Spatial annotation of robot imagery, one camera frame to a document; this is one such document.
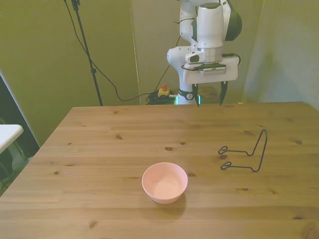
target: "light stand pole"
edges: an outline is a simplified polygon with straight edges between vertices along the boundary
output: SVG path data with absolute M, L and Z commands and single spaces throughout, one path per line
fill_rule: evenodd
M 88 44 L 86 43 L 84 30 L 83 30 L 82 22 L 81 22 L 80 15 L 79 15 L 79 7 L 78 7 L 78 5 L 80 5 L 80 0 L 71 0 L 71 1 L 72 1 L 73 9 L 75 10 L 75 13 L 76 13 L 76 17 L 78 18 L 78 22 L 79 22 L 79 26 L 80 26 L 80 29 L 81 29 L 82 38 L 83 38 L 83 42 L 84 42 L 84 46 L 85 46 L 85 51 L 86 51 L 86 54 L 87 54 L 87 56 L 89 58 L 89 63 L 90 63 L 90 67 L 91 67 L 91 73 L 92 73 L 92 76 L 93 76 L 96 92 L 97 92 L 98 97 L 99 97 L 100 106 L 103 106 L 103 102 L 102 102 L 102 98 L 101 98 L 101 94 L 100 94 L 100 90 L 99 90 L 99 85 L 98 85 L 98 82 L 97 82 L 97 79 L 96 79 L 96 75 L 95 75 L 96 69 L 93 67 L 93 63 L 92 63 L 92 59 L 91 59 L 91 56 L 90 56 Z

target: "pink bowl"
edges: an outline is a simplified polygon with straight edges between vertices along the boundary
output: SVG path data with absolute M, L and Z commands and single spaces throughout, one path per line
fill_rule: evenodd
M 148 168 L 142 177 L 144 191 L 155 202 L 169 204 L 177 201 L 188 184 L 185 171 L 173 163 L 158 163 Z

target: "wall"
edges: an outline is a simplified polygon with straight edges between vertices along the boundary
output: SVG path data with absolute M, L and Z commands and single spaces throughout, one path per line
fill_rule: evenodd
M 81 0 L 80 14 L 94 61 L 123 98 L 138 95 L 129 0 Z M 1 1 L 0 32 L 0 70 L 40 145 L 72 107 L 99 104 L 63 0 Z M 97 76 L 105 105 L 139 104 Z
M 243 98 L 319 109 L 319 2 L 265 0 Z
M 152 92 L 168 66 L 166 54 L 175 47 L 179 37 L 180 1 L 131 0 L 134 37 L 138 63 L 139 83 L 142 93 Z M 243 20 L 243 31 L 233 42 L 225 43 L 225 52 L 241 56 L 239 78 L 229 84 L 225 102 L 241 101 L 250 57 L 257 32 L 262 0 L 232 0 Z M 181 40 L 179 45 L 188 45 Z M 170 68 L 163 83 L 178 88 L 177 72 Z M 219 91 L 219 83 L 212 84 Z

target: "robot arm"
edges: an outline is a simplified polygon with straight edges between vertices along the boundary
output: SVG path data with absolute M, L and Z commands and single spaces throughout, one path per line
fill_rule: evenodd
M 226 84 L 238 78 L 240 59 L 235 54 L 223 54 L 223 43 L 236 39 L 241 28 L 241 18 L 229 0 L 182 2 L 180 35 L 191 45 L 188 51 L 186 48 L 179 48 L 179 51 L 171 49 L 168 53 L 168 62 L 178 71 L 181 89 L 188 88 L 186 93 L 194 93 L 194 85 L 210 82 Z

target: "white shelf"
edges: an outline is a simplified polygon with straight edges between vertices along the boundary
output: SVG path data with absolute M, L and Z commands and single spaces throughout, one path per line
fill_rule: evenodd
M 12 144 L 22 133 L 23 128 L 17 124 L 0 124 L 0 153 Z

